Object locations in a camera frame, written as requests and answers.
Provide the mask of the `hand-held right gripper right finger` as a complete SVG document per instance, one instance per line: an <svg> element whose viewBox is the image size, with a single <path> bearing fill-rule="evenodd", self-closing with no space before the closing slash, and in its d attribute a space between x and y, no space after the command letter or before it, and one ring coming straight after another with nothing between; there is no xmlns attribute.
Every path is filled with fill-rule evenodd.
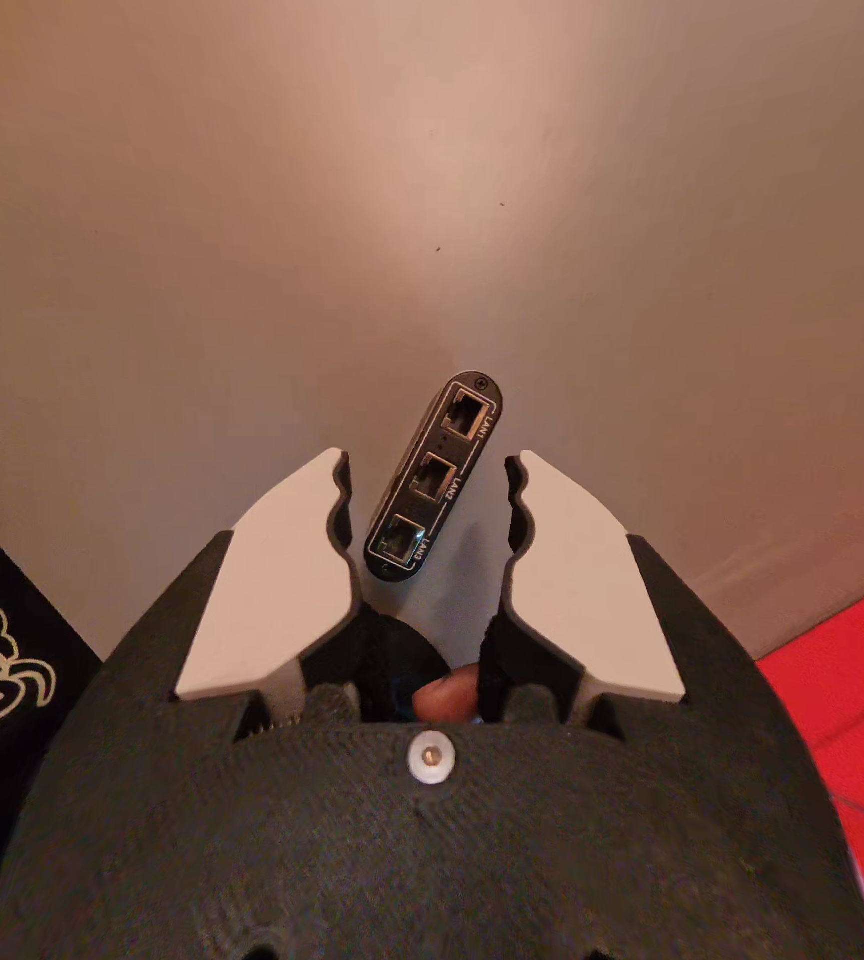
<svg viewBox="0 0 864 960"><path fill-rule="evenodd" d="M501 590L501 668L542 685L562 721L617 694L686 694L624 525L578 482L524 450L507 460L510 546Z"/></svg>

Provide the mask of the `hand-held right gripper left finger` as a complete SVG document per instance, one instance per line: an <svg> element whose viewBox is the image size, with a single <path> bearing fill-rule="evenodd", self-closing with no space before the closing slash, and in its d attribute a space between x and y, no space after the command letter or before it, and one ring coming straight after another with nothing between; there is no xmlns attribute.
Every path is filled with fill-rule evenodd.
<svg viewBox="0 0 864 960"><path fill-rule="evenodd" d="M239 518L174 693L184 702L256 692L271 716L299 716L305 661L354 617L358 578L339 518L348 455L331 447Z"/></svg>

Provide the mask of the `black ethernet hub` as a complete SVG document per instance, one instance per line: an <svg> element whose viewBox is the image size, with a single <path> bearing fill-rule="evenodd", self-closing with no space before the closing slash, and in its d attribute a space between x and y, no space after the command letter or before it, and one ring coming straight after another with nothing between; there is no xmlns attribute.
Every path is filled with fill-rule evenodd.
<svg viewBox="0 0 864 960"><path fill-rule="evenodd" d="M422 570L502 412L496 381L478 370L452 375L433 397L371 520L372 576L401 583Z"/></svg>

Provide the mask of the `person's right hand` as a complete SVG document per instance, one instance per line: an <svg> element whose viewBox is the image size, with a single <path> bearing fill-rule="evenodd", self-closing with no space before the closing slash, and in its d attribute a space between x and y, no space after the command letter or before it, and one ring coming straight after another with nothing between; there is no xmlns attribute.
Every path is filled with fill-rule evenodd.
<svg viewBox="0 0 864 960"><path fill-rule="evenodd" d="M413 695L416 720L425 724L470 723L479 716L479 666L467 664L437 678Z"/></svg>

